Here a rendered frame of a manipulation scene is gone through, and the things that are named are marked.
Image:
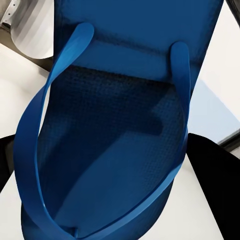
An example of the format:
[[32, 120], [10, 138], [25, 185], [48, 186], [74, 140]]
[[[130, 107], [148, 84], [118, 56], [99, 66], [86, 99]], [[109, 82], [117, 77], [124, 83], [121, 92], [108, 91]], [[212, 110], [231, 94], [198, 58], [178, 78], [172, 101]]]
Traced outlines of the sandal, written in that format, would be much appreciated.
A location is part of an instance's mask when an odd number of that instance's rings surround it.
[[54, 0], [52, 69], [13, 144], [24, 240], [139, 240], [153, 227], [223, 3]]

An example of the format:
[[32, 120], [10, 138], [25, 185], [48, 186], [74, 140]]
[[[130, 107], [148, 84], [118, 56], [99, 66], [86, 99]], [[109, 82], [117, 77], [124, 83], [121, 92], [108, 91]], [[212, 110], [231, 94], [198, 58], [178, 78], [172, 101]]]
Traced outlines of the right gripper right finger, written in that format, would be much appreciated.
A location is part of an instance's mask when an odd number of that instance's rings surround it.
[[240, 159], [192, 133], [186, 153], [224, 240], [240, 240]]

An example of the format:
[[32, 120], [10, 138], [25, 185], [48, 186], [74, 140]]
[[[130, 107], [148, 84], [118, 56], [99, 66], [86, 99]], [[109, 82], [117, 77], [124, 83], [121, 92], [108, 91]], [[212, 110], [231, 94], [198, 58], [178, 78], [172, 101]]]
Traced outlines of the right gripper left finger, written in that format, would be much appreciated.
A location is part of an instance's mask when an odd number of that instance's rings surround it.
[[0, 138], [0, 193], [15, 171], [14, 168], [15, 134]]

